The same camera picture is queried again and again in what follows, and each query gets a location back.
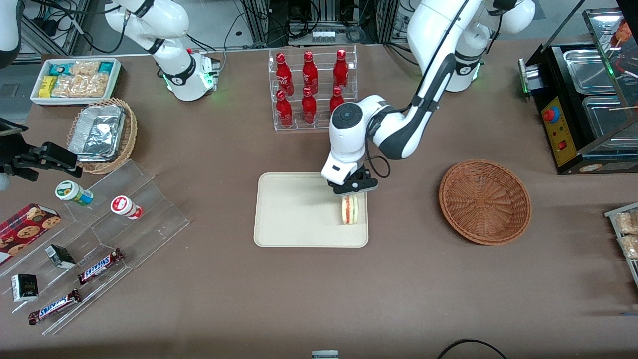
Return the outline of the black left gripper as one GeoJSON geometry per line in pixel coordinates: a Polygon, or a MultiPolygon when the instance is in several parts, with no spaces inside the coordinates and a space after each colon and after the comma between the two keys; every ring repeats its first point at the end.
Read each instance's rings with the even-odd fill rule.
{"type": "Polygon", "coordinates": [[[363,200],[367,191],[378,188],[378,180],[372,177],[369,169],[356,170],[342,185],[331,181],[328,181],[327,184],[332,188],[333,193],[337,194],[337,197],[342,200],[347,198],[349,194],[355,194],[357,200],[363,200]]]}

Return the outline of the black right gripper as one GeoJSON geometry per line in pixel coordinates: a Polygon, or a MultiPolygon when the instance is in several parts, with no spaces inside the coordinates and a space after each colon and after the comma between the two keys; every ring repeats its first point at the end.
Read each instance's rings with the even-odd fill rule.
{"type": "Polygon", "coordinates": [[[58,170],[75,178],[81,178],[83,170],[77,165],[77,155],[53,142],[41,146],[22,142],[2,142],[0,145],[1,172],[10,177],[21,177],[27,181],[38,180],[42,161],[47,170],[58,170]]]}

